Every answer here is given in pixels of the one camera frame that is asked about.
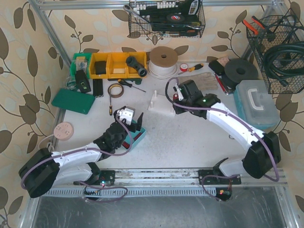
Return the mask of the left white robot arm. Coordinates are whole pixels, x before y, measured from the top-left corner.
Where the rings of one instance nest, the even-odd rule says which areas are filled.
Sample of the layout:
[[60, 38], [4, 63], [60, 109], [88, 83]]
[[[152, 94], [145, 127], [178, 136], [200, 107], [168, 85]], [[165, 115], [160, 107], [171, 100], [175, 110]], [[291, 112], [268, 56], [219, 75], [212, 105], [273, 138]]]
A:
[[133, 120], [134, 109], [124, 106], [114, 112], [114, 122], [93, 142], [76, 149], [51, 152], [48, 148], [39, 149], [19, 170], [21, 187], [31, 198], [47, 193], [52, 187], [77, 183], [99, 185], [100, 169], [97, 162], [116, 153], [126, 139], [133, 144], [132, 133], [142, 128], [143, 116]]

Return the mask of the large red spring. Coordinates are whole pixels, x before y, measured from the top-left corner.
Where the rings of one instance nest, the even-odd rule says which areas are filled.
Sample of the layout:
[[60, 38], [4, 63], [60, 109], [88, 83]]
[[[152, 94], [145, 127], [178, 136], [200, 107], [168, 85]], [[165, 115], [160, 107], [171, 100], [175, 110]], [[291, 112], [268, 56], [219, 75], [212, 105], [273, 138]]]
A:
[[179, 99], [179, 96], [177, 94], [174, 94], [173, 95], [173, 100], [178, 100]]

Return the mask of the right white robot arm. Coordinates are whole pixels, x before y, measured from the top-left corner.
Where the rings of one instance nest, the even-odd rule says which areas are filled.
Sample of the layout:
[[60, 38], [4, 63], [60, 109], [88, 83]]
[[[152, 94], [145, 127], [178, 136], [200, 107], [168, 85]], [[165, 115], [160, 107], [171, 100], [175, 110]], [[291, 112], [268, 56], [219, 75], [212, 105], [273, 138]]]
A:
[[236, 177], [247, 173], [255, 179], [279, 181], [277, 164], [281, 161], [278, 136], [265, 133], [232, 113], [215, 94], [203, 94], [193, 80], [177, 82], [177, 97], [169, 99], [176, 114], [189, 112], [204, 118], [227, 132], [245, 150], [245, 154], [224, 158], [214, 166], [214, 175]]

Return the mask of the small orange-black screwdriver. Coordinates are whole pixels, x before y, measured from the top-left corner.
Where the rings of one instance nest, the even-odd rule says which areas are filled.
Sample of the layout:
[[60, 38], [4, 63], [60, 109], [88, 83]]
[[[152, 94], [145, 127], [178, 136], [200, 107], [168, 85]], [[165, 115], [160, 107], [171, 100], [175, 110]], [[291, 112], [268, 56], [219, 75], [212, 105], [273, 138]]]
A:
[[111, 93], [109, 93], [109, 115], [112, 116], [113, 115], [113, 108], [112, 108], [112, 95]]

